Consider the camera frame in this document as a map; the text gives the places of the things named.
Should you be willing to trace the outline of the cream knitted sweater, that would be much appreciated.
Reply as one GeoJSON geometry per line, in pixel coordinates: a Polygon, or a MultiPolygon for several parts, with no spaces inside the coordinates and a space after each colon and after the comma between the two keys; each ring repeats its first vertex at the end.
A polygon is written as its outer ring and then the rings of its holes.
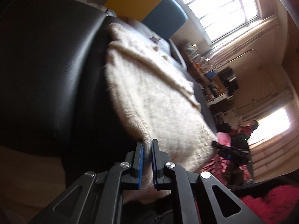
{"type": "Polygon", "coordinates": [[[215,134],[205,122],[193,84],[159,46],[119,23],[108,26],[112,41],[105,73],[114,110],[127,132],[144,146],[142,185],[126,191],[124,202],[150,203],[168,195],[156,191],[152,176],[153,140],[170,159],[198,172],[214,155],[215,134]]]}

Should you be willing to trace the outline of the lower bright window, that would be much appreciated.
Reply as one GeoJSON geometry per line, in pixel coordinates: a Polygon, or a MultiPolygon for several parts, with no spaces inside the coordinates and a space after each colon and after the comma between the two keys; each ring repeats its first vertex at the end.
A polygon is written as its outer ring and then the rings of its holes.
{"type": "Polygon", "coordinates": [[[248,139],[248,144],[250,146],[256,143],[263,143],[288,130],[290,127],[290,120],[286,109],[282,107],[260,119],[258,124],[258,128],[253,131],[248,139]]]}

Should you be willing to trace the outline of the red quilted clothing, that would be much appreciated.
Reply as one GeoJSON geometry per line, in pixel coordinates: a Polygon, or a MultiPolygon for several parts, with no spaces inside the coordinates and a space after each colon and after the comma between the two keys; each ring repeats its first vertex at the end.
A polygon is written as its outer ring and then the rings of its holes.
{"type": "Polygon", "coordinates": [[[215,155],[202,168],[214,175],[264,223],[298,223],[298,169],[259,183],[250,182],[247,166],[215,155]]]}

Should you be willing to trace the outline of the cluttered wooden shelf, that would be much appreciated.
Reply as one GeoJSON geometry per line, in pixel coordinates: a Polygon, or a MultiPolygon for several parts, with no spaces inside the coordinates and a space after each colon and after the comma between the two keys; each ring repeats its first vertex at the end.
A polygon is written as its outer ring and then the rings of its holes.
{"type": "Polygon", "coordinates": [[[210,63],[197,51],[195,44],[188,43],[182,47],[182,56],[187,65],[187,71],[199,84],[213,115],[234,112],[234,95],[239,85],[231,67],[217,72],[211,69],[210,63]]]}

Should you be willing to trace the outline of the black leather ottoman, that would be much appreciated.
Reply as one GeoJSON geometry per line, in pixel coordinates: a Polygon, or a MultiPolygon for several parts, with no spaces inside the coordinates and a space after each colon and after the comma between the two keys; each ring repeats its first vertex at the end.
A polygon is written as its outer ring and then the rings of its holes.
{"type": "Polygon", "coordinates": [[[119,22],[73,0],[13,0],[1,14],[1,145],[60,158],[67,186],[136,146],[105,76],[119,22]]]}

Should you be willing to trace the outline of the deer print pillow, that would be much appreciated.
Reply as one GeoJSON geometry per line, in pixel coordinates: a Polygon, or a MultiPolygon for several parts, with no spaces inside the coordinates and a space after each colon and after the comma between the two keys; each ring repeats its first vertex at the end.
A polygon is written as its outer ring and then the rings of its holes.
{"type": "Polygon", "coordinates": [[[170,45],[165,39],[160,37],[158,34],[156,34],[154,31],[152,31],[149,27],[147,27],[143,23],[141,23],[133,18],[127,17],[125,19],[125,22],[128,23],[131,27],[133,27],[136,31],[138,31],[145,38],[149,39],[154,44],[158,45],[158,47],[161,51],[163,51],[170,58],[173,59],[173,57],[171,55],[170,45]]]}

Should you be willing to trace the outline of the bright barred window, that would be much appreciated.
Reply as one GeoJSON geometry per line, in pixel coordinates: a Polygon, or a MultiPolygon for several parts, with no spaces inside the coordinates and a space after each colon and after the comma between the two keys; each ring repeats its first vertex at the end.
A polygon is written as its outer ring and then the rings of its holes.
{"type": "Polygon", "coordinates": [[[255,0],[178,0],[213,43],[259,17],[255,0]]]}

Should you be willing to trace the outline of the grey yellow teal sofa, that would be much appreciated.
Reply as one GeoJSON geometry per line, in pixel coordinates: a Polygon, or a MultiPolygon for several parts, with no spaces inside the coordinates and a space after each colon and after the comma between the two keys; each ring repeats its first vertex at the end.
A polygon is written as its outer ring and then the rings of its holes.
{"type": "Polygon", "coordinates": [[[113,10],[119,17],[133,18],[165,39],[171,38],[187,21],[175,0],[90,0],[113,10]]]}

